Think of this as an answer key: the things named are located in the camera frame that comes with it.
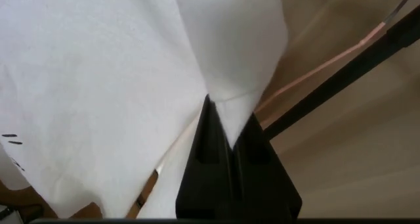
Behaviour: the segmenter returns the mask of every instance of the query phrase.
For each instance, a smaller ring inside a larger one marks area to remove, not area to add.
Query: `white fabric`
[[[0,143],[59,217],[123,217],[207,93],[234,143],[285,44],[281,0],[0,0]]]

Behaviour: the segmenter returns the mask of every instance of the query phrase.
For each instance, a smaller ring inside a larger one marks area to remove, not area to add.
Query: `black pole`
[[[384,36],[269,125],[264,130],[267,139],[273,139],[378,64],[400,49],[410,46],[419,38],[420,6],[412,10],[407,16],[393,25]]]

